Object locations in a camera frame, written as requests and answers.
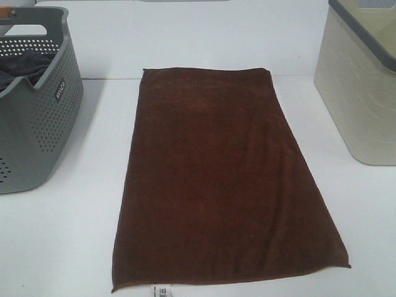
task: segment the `storage bin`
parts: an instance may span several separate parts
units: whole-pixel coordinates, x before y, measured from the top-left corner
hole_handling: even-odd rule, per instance
[[[330,0],[314,79],[350,153],[370,165],[396,165],[395,3]]]
[[[42,25],[46,35],[0,37],[0,55],[57,53],[35,86],[17,77],[0,93],[0,194],[25,191],[50,175],[77,116],[83,86],[67,10],[15,7],[0,25]]]

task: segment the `brown towel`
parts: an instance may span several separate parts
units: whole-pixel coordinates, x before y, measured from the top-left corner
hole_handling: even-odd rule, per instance
[[[113,291],[349,267],[265,69],[148,69],[113,254]]]

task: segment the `white surface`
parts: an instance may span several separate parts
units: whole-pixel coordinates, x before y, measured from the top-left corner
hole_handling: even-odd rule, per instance
[[[140,78],[143,68],[264,67],[313,74],[327,0],[54,1],[83,77]]]
[[[174,297],[396,295],[396,167],[348,153],[313,76],[274,77],[285,116],[350,255],[352,269],[216,286]],[[111,296],[111,257],[139,80],[84,81],[71,138],[39,188],[0,196],[0,292],[6,297]],[[147,297],[150,286],[113,296]]]
[[[353,159],[313,84],[326,2],[53,3],[70,10],[83,76],[140,77],[143,67],[165,66],[310,74],[274,77],[275,90],[353,268],[255,283],[175,285],[174,297],[396,296],[396,167]],[[32,191],[0,196],[1,297],[147,297],[150,291],[140,286],[110,294],[139,80],[84,86],[52,177]]]

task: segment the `laundry basket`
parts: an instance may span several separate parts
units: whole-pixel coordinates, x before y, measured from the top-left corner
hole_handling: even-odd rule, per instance
[[[0,19],[0,25],[42,25],[47,32],[0,37],[0,56],[56,53],[35,86],[17,77],[0,93],[0,194],[25,191],[48,178],[79,111],[84,90],[67,15],[60,7],[12,7]]]

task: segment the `towel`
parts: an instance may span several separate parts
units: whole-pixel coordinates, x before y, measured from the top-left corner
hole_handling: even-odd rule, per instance
[[[146,69],[113,291],[350,267],[265,69]]]

